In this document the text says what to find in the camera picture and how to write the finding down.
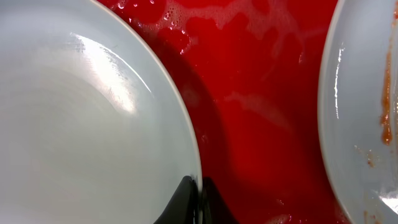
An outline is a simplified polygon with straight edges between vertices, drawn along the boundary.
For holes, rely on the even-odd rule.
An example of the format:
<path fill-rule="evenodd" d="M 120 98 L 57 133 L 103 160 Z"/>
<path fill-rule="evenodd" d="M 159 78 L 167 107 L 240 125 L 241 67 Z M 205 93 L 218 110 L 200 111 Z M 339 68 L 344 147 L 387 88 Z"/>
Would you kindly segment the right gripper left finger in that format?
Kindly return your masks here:
<path fill-rule="evenodd" d="M 197 184 L 190 176 L 186 175 L 154 224 L 196 224 L 197 221 Z"/>

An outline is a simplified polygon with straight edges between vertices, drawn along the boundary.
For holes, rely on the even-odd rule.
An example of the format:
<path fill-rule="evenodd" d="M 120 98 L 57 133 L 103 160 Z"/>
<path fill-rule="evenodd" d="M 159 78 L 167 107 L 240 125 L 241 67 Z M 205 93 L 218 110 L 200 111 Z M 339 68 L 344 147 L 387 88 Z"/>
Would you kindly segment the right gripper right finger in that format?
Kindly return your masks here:
<path fill-rule="evenodd" d="M 203 179 L 200 197 L 202 224 L 238 224 L 211 178 Z"/>

